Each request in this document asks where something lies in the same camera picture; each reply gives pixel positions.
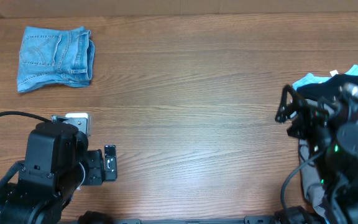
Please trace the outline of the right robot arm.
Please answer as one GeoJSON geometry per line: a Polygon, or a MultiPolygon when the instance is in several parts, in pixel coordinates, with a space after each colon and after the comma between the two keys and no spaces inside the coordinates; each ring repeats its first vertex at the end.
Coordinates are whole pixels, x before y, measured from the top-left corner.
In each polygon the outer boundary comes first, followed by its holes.
{"type": "Polygon", "coordinates": [[[333,101],[320,98],[311,105],[291,85],[285,85],[275,117],[291,120],[291,137],[309,144],[310,157],[284,181],[280,199],[285,199],[289,181],[313,163],[324,189],[325,216],[308,213],[303,207],[283,206],[271,223],[358,223],[358,86],[346,83],[333,101]]]}

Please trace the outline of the light blue denim jeans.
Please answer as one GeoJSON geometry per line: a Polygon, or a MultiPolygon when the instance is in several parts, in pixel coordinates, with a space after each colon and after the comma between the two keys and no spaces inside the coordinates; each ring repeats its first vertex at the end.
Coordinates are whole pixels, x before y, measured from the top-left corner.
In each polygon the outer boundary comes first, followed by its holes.
{"type": "Polygon", "coordinates": [[[93,77],[95,46],[91,31],[26,27],[19,51],[17,91],[25,93],[45,85],[86,87],[93,77]]]}

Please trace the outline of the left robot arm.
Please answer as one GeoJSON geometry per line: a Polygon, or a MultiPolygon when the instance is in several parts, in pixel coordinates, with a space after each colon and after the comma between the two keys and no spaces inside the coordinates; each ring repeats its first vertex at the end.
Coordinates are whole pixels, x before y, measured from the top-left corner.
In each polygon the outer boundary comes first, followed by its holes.
{"type": "Polygon", "coordinates": [[[39,123],[29,134],[25,159],[0,180],[0,223],[58,223],[79,187],[116,180],[114,145],[90,151],[76,126],[39,123]]]}

